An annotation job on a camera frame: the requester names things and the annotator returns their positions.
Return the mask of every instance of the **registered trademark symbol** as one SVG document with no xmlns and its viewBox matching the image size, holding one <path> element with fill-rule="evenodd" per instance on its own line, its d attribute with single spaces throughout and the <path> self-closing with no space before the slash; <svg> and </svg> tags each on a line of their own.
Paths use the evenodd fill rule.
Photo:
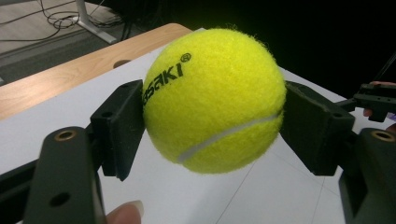
<svg viewBox="0 0 396 224">
<path fill-rule="evenodd" d="M 185 53 L 185 54 L 181 55 L 181 58 L 180 58 L 180 60 L 183 63 L 188 62 L 190 59 L 191 59 L 191 55 L 189 53 Z"/>
</svg>

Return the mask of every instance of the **table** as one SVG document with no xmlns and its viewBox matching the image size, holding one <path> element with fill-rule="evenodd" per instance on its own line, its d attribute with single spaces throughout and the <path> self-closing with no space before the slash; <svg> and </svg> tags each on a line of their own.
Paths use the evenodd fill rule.
<svg viewBox="0 0 396 224">
<path fill-rule="evenodd" d="M 36 159 L 49 133 L 69 126 L 86 127 L 90 115 L 111 92 L 123 83 L 144 79 L 164 44 L 189 32 L 177 24 L 165 25 L 131 42 L 100 50 L 103 55 L 95 52 L 7 87 L 17 97 L 12 92 L 8 97 L 0 93 L 0 174 Z M 149 37 L 155 44 L 143 46 Z M 131 56 L 125 48 L 139 53 Z M 119 59 L 133 60 L 111 69 Z M 286 80 L 309 86 L 333 102 L 344 100 L 280 69 Z M 87 77 L 76 75 L 85 73 Z M 26 90 L 30 84 L 34 87 Z M 21 102 L 23 106 L 3 112 L 8 100 L 9 105 Z M 359 109 L 352 114 L 357 118 L 355 132 L 390 125 L 390 120 L 368 121 Z M 106 212 L 122 203 L 141 200 L 145 206 L 143 223 L 338 224 L 345 223 L 337 184 L 341 172 L 338 169 L 335 176 L 326 177 L 310 174 L 279 136 L 263 156 L 243 169 L 226 175 L 198 175 L 165 160 L 144 133 L 127 179 L 120 182 L 103 176 L 100 170 L 99 175 Z"/>
</svg>

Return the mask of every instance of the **yellow tennis ball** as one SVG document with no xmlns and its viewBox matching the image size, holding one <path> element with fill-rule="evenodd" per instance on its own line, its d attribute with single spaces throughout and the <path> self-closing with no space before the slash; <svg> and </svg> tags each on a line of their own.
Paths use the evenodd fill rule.
<svg viewBox="0 0 396 224">
<path fill-rule="evenodd" d="M 262 43 L 209 29 L 169 44 L 142 93 L 148 135 L 161 154 L 191 171 L 219 174 L 246 166 L 272 145 L 286 88 Z"/>
</svg>

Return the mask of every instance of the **gray carpet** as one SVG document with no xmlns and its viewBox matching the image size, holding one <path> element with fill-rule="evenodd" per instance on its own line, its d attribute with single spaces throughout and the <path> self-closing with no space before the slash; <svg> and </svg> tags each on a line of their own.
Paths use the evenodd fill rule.
<svg viewBox="0 0 396 224">
<path fill-rule="evenodd" d="M 103 31 L 121 39 L 123 24 Z M 133 26 L 129 37 L 144 31 Z M 86 30 L 52 38 L 0 55 L 0 85 L 8 84 L 55 65 L 66 63 L 80 56 L 108 47 L 109 44 Z"/>
</svg>

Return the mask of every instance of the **black object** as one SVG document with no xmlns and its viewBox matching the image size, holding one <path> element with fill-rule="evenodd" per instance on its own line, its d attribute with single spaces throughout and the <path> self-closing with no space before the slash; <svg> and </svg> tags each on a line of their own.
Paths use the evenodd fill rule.
<svg viewBox="0 0 396 224">
<path fill-rule="evenodd" d="M 377 129 L 351 131 L 347 111 L 369 106 L 375 120 L 394 112 L 395 89 L 362 85 L 355 98 L 332 103 L 287 82 L 281 135 L 314 175 L 337 166 L 346 223 L 396 223 L 396 136 Z M 1 223 L 105 223 L 96 171 L 125 179 L 145 130 L 142 80 L 126 83 L 92 114 L 86 128 L 49 134 L 40 158 L 0 175 Z"/>
</svg>

